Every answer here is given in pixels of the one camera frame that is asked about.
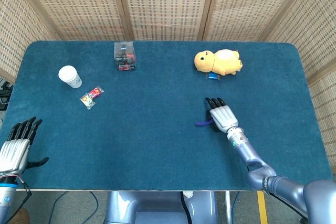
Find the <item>humanoid robot hand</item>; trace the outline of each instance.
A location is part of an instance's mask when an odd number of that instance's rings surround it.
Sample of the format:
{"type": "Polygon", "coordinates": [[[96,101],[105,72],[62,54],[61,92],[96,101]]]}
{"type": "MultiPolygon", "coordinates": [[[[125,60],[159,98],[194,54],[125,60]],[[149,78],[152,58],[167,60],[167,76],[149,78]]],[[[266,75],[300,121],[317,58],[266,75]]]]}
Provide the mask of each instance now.
{"type": "Polygon", "coordinates": [[[205,98],[205,100],[212,108],[210,114],[220,131],[227,133],[229,129],[238,127],[238,120],[222,98],[205,98]]]}
{"type": "Polygon", "coordinates": [[[29,148],[42,122],[40,119],[33,124],[35,119],[33,117],[12,127],[0,151],[0,176],[20,175],[25,169],[39,167],[48,161],[49,158],[46,157],[39,162],[27,162],[29,148]]]}

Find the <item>clear plastic box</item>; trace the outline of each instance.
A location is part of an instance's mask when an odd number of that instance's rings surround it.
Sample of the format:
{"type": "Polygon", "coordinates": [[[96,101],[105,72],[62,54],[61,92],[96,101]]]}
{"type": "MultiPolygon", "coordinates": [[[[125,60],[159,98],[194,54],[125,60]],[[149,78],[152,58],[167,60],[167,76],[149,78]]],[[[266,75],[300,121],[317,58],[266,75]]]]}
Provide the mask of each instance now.
{"type": "Polygon", "coordinates": [[[136,57],[132,41],[122,41],[114,43],[114,60],[120,71],[134,70],[136,57]]]}

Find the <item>purple object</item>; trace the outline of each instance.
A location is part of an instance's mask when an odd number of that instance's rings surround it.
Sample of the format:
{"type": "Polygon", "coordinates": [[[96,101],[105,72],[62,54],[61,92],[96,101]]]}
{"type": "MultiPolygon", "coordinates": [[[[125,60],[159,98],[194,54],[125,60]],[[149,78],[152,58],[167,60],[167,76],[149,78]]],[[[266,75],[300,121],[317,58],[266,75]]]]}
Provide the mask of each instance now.
{"type": "Polygon", "coordinates": [[[196,126],[207,126],[210,125],[214,122],[214,120],[211,118],[209,121],[206,122],[196,122],[195,125],[196,126]]]}

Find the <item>candy wrapper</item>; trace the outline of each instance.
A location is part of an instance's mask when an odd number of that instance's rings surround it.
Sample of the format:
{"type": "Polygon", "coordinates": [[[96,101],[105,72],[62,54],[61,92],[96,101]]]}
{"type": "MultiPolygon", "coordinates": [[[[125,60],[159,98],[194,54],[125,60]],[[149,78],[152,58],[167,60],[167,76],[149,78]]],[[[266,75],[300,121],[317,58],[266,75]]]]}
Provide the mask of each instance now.
{"type": "Polygon", "coordinates": [[[95,102],[91,99],[88,93],[83,95],[80,100],[82,101],[82,103],[84,103],[88,110],[95,105],[95,102]]]}
{"type": "Polygon", "coordinates": [[[99,96],[101,93],[104,93],[104,90],[99,87],[99,86],[96,86],[94,89],[92,89],[89,93],[88,93],[88,96],[93,99],[93,98],[96,98],[97,96],[99,96]]]}

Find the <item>plush chick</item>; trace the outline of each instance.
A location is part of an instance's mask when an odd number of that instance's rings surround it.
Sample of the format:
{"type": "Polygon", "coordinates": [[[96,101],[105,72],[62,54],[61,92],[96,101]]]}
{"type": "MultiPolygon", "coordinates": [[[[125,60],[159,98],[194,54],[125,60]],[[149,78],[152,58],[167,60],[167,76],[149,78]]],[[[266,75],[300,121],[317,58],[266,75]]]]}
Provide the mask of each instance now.
{"type": "Polygon", "coordinates": [[[239,60],[239,53],[228,49],[223,49],[213,54],[211,51],[203,51],[196,54],[195,66],[201,72],[214,72],[222,76],[226,74],[236,74],[243,67],[239,60]]]}

